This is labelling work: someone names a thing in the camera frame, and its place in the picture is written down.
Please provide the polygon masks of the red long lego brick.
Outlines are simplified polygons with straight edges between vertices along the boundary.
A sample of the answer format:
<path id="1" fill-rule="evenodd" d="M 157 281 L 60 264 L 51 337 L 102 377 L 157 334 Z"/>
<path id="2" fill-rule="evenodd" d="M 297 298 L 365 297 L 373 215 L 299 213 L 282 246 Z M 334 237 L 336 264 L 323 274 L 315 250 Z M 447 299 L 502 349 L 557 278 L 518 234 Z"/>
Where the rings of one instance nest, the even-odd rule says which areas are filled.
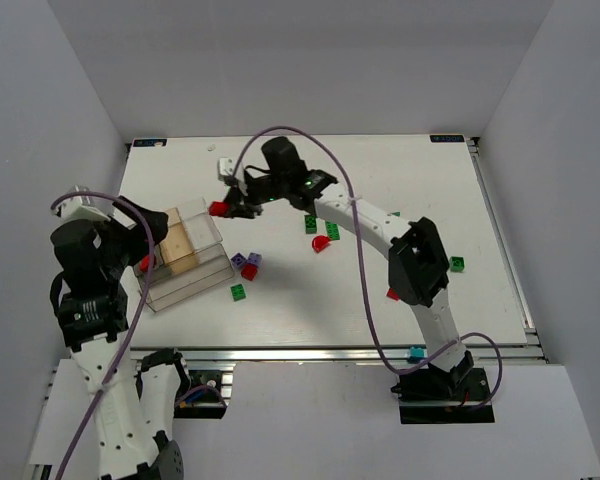
<path id="1" fill-rule="evenodd" d="M 214 217 L 226 217 L 231 209 L 231 206 L 226 202 L 214 201 L 209 205 L 208 213 Z"/>

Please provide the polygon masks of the small red lego brick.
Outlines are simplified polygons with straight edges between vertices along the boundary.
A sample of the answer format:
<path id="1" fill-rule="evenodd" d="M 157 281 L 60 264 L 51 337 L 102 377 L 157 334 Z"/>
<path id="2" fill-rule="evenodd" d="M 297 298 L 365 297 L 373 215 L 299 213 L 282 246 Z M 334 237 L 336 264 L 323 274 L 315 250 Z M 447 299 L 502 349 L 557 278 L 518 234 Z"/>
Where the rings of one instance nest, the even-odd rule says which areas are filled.
<path id="1" fill-rule="evenodd" d="M 248 281 L 253 281 L 258 271 L 259 269 L 256 265 L 247 263 L 241 270 L 241 276 Z"/>

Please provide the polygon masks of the red round lego piece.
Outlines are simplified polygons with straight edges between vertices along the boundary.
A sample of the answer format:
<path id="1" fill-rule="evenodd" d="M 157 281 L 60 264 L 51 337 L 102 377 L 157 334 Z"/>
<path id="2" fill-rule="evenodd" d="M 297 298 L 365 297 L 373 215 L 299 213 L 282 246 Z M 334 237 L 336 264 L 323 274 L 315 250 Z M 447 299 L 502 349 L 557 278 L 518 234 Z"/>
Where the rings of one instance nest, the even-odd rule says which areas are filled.
<path id="1" fill-rule="evenodd" d="M 325 235 L 316 235 L 311 242 L 312 249 L 315 253 L 320 253 L 325 250 L 331 243 L 331 239 Z"/>

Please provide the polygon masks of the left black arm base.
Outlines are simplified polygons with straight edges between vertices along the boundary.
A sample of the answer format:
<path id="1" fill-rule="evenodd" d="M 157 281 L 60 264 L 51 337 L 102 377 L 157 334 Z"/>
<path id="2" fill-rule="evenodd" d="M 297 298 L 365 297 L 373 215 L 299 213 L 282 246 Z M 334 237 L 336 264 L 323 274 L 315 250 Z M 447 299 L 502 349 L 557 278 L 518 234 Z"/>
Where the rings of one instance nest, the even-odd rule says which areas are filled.
<path id="1" fill-rule="evenodd" d="M 226 413 L 233 386 L 233 365 L 193 365 L 190 386 L 178 392 L 175 419 L 219 420 Z"/>

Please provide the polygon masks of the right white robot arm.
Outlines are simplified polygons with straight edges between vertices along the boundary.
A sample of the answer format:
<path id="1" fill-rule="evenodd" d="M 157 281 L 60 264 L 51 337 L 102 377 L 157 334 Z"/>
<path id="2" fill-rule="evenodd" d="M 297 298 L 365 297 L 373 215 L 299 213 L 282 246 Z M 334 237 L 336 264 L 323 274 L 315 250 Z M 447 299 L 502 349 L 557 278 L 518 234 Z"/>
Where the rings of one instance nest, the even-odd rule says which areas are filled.
<path id="1" fill-rule="evenodd" d="M 268 167 L 257 177 L 235 160 L 218 161 L 218 177 L 228 188 L 224 217 L 253 219 L 264 204 L 284 199 L 373 247 L 388 262 L 389 287 L 410 306 L 421 330 L 429 353 L 423 375 L 456 389 L 473 360 L 450 309 L 449 261 L 434 222 L 426 217 L 407 221 L 354 196 L 335 176 L 308 168 L 284 136 L 266 141 L 261 152 Z"/>

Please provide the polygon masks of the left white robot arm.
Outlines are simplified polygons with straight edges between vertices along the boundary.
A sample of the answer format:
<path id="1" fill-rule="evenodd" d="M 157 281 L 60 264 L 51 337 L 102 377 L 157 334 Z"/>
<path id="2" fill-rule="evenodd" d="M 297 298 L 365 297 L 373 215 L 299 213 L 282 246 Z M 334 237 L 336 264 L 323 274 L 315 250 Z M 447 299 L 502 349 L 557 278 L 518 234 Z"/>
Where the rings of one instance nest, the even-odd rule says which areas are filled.
<path id="1" fill-rule="evenodd" d="M 61 266 L 49 298 L 65 346 L 84 379 L 89 406 L 55 476 L 62 478 L 88 424 L 94 424 L 101 479 L 181 479 L 182 454 L 171 428 L 178 391 L 188 382 L 175 349 L 136 367 L 130 341 L 140 317 L 127 315 L 124 271 L 155 259 L 169 217 L 119 196 L 107 199 L 134 220 L 125 226 L 93 203 L 100 193 L 74 189 L 53 201 L 61 224 L 50 240 Z"/>

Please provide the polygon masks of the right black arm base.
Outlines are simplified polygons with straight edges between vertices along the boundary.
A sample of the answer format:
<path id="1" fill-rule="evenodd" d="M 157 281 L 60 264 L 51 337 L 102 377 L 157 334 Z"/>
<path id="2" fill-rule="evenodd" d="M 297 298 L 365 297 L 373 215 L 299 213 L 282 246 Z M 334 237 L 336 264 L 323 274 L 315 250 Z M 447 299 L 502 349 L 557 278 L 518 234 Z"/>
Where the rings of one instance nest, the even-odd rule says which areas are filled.
<path id="1" fill-rule="evenodd" d="M 455 389 L 427 369 L 400 376 L 391 388 L 403 425 L 493 424 L 491 389 L 483 368 L 473 368 Z"/>

